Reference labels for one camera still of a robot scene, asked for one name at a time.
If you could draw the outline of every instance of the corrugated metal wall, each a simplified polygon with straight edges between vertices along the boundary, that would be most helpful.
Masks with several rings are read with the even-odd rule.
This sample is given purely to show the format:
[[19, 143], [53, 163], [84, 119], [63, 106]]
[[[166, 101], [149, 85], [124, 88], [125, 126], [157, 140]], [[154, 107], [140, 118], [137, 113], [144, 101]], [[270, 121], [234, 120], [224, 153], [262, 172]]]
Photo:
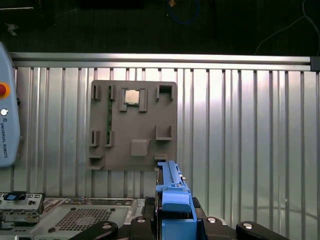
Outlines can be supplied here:
[[171, 68], [15, 70], [20, 156], [0, 191], [49, 196], [153, 196], [154, 172], [90, 171], [91, 82], [174, 81], [177, 162], [211, 216], [258, 223], [291, 239], [319, 239], [319, 75]]

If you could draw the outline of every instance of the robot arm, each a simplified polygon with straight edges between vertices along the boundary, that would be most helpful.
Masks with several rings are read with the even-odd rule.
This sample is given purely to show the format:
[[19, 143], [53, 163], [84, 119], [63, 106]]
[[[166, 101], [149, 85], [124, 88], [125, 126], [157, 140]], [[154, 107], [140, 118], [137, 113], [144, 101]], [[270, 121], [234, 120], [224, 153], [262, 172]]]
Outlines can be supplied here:
[[157, 166], [155, 197], [147, 197], [142, 216], [118, 229], [101, 221], [70, 240], [288, 240], [255, 222], [243, 221], [236, 229], [217, 217], [206, 216], [193, 197], [177, 164]]

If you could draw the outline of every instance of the black clamp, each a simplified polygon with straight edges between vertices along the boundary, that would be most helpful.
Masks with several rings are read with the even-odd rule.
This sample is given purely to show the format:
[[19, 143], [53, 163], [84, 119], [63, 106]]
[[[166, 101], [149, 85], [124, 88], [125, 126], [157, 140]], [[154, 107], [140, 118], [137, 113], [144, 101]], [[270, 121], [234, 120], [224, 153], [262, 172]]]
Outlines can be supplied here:
[[320, 56], [312, 56], [310, 59], [311, 72], [320, 72]]

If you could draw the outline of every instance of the metal bolt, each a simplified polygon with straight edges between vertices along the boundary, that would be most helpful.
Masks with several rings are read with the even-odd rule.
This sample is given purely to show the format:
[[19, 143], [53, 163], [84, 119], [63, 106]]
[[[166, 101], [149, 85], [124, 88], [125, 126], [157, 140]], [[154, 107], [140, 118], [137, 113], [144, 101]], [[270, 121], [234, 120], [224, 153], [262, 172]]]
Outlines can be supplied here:
[[140, 223], [140, 224], [143, 224], [145, 221], [146, 221], [146, 220], [143, 219], [143, 218], [140, 218], [140, 219], [137, 220], [137, 222]]
[[209, 217], [209, 218], [207, 219], [207, 221], [208, 221], [209, 223], [211, 223], [211, 224], [214, 224], [214, 223], [216, 222], [216, 219], [213, 218], [213, 217]]
[[252, 229], [253, 226], [250, 224], [250, 223], [244, 223], [243, 226], [246, 228], [246, 229]]
[[102, 226], [103, 229], [109, 229], [111, 228], [111, 225], [109, 223], [106, 223], [105, 225]]

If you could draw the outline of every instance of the blue plastic part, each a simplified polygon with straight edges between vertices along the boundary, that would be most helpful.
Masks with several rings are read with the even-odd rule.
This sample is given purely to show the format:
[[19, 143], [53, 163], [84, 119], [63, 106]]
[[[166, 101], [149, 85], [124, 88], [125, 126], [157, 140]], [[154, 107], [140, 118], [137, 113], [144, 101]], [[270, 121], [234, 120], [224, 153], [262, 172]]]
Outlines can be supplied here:
[[162, 240], [195, 240], [197, 239], [197, 216], [189, 195], [192, 219], [168, 219], [162, 220]]
[[155, 190], [162, 192], [162, 211], [191, 213], [191, 191], [182, 180], [178, 165], [169, 161], [159, 162], [158, 167], [162, 167], [163, 185], [157, 185]]
[[10, 88], [9, 95], [0, 98], [0, 112], [7, 110], [5, 116], [0, 114], [0, 168], [3, 168], [15, 163], [20, 141], [20, 126], [13, 63], [1, 42], [0, 73], [0, 83], [5, 83]]
[[163, 185], [156, 191], [162, 193], [162, 211], [189, 213], [190, 219], [163, 219], [161, 223], [162, 240], [194, 240], [197, 238], [197, 216], [188, 185], [174, 161], [159, 162], [162, 168]]

